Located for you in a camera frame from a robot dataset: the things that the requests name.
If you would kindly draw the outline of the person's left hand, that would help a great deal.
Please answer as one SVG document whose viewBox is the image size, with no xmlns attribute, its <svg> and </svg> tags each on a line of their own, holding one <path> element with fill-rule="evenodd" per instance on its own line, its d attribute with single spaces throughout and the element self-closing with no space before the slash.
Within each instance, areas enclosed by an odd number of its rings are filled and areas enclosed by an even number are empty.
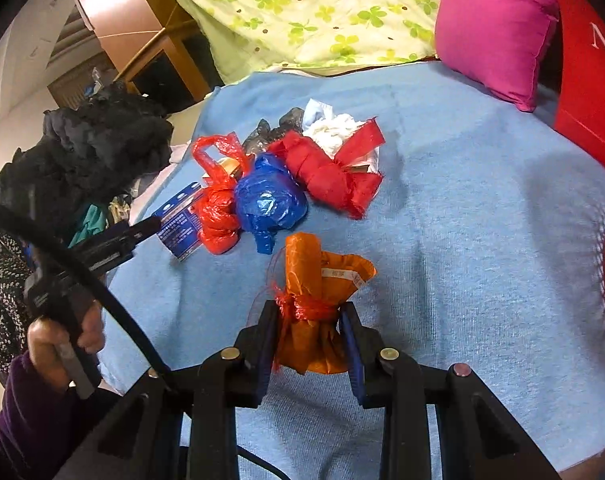
<svg viewBox="0 0 605 480">
<path fill-rule="evenodd" d="M 81 323 L 78 347 L 86 353 L 97 354 L 105 346 L 102 306 L 94 301 Z M 57 354 L 57 347 L 68 344 L 66 328 L 50 318 L 37 318 L 27 333 L 29 359 L 43 380 L 57 392 L 65 392 L 71 379 Z"/>
</svg>

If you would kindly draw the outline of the purple sleeved forearm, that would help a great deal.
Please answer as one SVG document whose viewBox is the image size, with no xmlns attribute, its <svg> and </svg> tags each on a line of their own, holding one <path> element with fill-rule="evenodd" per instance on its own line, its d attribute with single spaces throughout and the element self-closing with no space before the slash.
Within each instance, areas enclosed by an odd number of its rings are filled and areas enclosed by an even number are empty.
<svg viewBox="0 0 605 480">
<path fill-rule="evenodd" d="M 74 388 L 55 390 L 27 353 L 10 366 L 0 411 L 0 474 L 52 479 L 120 399 L 98 388 L 86 400 Z"/>
</svg>

